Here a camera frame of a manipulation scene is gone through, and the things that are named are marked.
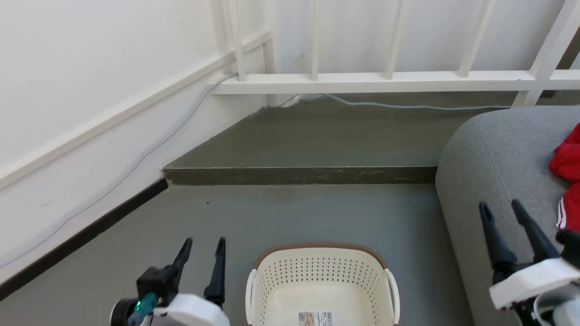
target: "white railing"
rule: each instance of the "white railing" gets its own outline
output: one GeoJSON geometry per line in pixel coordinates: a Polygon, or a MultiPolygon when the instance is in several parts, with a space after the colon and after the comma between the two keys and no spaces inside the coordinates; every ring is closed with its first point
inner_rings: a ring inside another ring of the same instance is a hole
{"type": "Polygon", "coordinates": [[[264,43],[265,74],[247,74],[241,50],[237,0],[230,0],[230,19],[240,76],[223,82],[213,94],[387,93],[482,90],[519,91],[513,106],[533,106],[543,90],[580,89],[580,71],[556,70],[580,26],[580,0],[565,0],[530,70],[472,71],[496,0],[483,0],[458,71],[395,71],[397,54],[408,19],[410,0],[398,0],[385,71],[380,73],[318,72],[321,0],[313,0],[314,24],[310,74],[275,74],[272,40],[264,43]]]}

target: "brown basket rim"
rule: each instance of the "brown basket rim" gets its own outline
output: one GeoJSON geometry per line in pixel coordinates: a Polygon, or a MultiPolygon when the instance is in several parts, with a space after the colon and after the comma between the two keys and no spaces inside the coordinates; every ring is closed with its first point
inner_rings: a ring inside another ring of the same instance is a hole
{"type": "Polygon", "coordinates": [[[383,267],[383,269],[389,268],[385,260],[378,253],[376,253],[373,249],[365,247],[363,245],[346,244],[341,242],[300,242],[297,244],[279,245],[264,251],[258,257],[256,263],[254,263],[253,269],[257,270],[262,261],[264,261],[264,259],[271,253],[283,250],[308,249],[308,248],[334,248],[334,249],[351,249],[363,251],[373,256],[373,258],[375,258],[379,262],[379,264],[383,267]]]}

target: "label sticker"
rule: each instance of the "label sticker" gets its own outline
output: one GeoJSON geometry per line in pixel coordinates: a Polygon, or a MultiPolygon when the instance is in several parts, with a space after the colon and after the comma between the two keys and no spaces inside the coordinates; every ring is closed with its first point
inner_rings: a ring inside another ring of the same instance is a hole
{"type": "Polygon", "coordinates": [[[334,326],[330,311],[298,313],[298,326],[334,326]]]}

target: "wall molding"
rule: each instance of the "wall molding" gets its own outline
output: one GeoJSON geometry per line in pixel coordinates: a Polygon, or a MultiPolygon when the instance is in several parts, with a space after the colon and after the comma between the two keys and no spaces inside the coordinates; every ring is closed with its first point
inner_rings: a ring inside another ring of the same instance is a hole
{"type": "Polygon", "coordinates": [[[99,234],[107,231],[121,219],[129,215],[135,209],[138,209],[147,201],[153,199],[156,195],[165,191],[167,188],[168,184],[165,178],[157,180],[151,186],[133,196],[133,198],[125,201],[109,213],[106,213],[100,219],[94,221],[79,233],[70,237],[67,241],[25,267],[16,275],[0,284],[0,301],[6,299],[9,295],[18,291],[30,281],[49,270],[52,266],[79,250],[99,234]]]}
{"type": "MultiPolygon", "coordinates": [[[[271,39],[269,31],[257,33],[243,43],[242,51],[249,52],[271,39]]],[[[200,64],[196,64],[194,67],[184,70],[183,73],[176,74],[159,87],[145,92],[134,100],[108,110],[81,127],[48,143],[40,150],[9,164],[6,168],[0,170],[0,190],[234,59],[235,51],[230,50],[228,53],[217,55],[200,64]]]]}

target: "basket handle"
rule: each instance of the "basket handle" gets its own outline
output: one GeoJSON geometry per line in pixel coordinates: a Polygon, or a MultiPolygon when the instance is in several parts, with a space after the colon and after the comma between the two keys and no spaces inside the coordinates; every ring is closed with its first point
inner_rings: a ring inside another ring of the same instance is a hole
{"type": "Polygon", "coordinates": [[[398,296],[398,287],[397,287],[397,281],[395,281],[395,276],[393,275],[393,273],[391,273],[391,271],[389,269],[385,269],[385,271],[387,272],[387,278],[389,279],[389,283],[391,285],[391,289],[393,289],[393,310],[394,310],[394,320],[393,320],[393,324],[394,325],[398,325],[398,320],[399,320],[399,316],[401,315],[401,303],[400,303],[400,299],[398,296]]]}
{"type": "Polygon", "coordinates": [[[256,270],[253,269],[246,283],[246,320],[248,321],[248,325],[252,325],[252,286],[255,274],[256,270]]]}

